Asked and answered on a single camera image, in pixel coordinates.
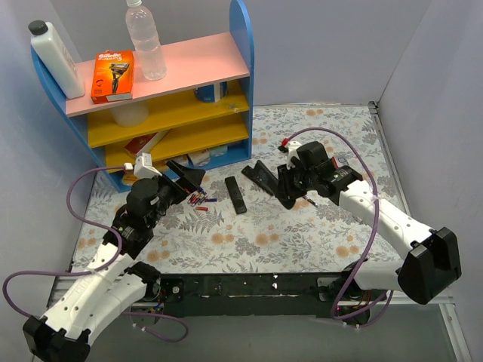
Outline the large black remote control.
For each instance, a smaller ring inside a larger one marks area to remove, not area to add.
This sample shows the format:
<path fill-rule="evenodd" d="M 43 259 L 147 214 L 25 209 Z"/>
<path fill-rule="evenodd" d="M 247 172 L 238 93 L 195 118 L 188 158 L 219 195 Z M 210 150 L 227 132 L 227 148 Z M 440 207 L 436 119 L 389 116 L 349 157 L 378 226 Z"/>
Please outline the large black remote control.
<path fill-rule="evenodd" d="M 278 189 L 278 179 L 269 168 L 258 160 L 254 166 L 255 183 L 271 196 L 275 196 Z"/>

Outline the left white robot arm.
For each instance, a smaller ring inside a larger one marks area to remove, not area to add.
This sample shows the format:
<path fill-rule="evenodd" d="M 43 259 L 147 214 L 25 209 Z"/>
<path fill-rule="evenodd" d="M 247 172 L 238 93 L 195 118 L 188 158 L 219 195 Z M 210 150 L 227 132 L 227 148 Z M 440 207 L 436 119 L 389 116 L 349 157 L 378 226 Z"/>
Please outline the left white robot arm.
<path fill-rule="evenodd" d="M 205 175 L 176 161 L 168 167 L 177 180 L 137 162 L 137 181 L 86 269 L 41 317 L 26 320 L 27 345 L 40 360 L 86 360 L 95 339 L 132 303 L 159 296 L 160 272 L 137 257 L 168 208 L 200 190 Z"/>

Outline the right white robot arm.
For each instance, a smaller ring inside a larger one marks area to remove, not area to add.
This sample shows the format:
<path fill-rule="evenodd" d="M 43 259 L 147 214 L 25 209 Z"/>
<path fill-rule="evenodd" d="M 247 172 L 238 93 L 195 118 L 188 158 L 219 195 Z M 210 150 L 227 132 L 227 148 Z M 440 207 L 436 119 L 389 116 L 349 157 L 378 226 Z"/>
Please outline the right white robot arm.
<path fill-rule="evenodd" d="M 388 242 L 400 259 L 374 262 L 364 257 L 343 270 L 343 294 L 362 298 L 369 290 L 396 290 L 425 305 L 461 276 L 457 236 L 448 228 L 435 230 L 416 221 L 389 201 L 378 198 L 362 175 L 348 165 L 338 165 L 315 141 L 305 145 L 283 141 L 287 161 L 278 166 L 281 204 L 291 209 L 298 198 L 315 191 Z"/>

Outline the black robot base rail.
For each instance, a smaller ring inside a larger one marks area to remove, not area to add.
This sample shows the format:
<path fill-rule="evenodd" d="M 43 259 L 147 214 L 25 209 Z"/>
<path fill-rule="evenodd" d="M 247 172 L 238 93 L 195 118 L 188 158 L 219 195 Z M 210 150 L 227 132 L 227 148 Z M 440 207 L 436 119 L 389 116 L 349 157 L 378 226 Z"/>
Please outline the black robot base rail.
<path fill-rule="evenodd" d="M 142 299 L 177 318 L 302 316 L 329 318 L 348 271 L 162 274 L 144 262 L 126 269 L 146 283 Z"/>

